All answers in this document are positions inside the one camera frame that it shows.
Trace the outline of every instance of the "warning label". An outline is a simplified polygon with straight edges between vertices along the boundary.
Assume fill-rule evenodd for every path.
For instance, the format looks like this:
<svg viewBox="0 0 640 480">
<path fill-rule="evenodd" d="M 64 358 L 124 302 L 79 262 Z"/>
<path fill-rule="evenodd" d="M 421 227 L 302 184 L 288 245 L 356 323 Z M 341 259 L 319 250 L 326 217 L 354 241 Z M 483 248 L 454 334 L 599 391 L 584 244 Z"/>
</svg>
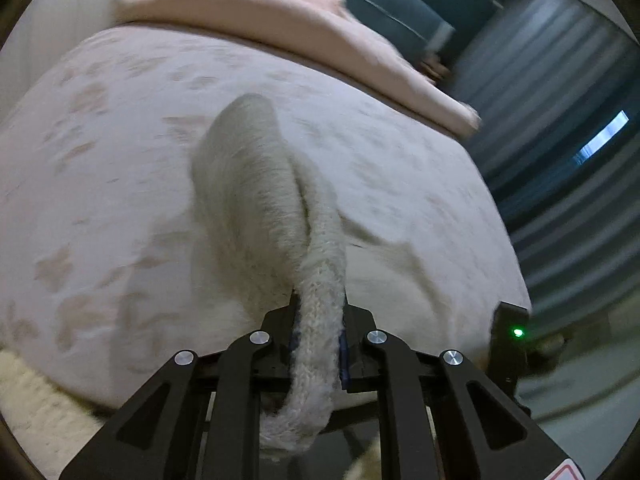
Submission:
<svg viewBox="0 0 640 480">
<path fill-rule="evenodd" d="M 545 480 L 584 480 L 574 461 L 567 458 Z"/>
</svg>

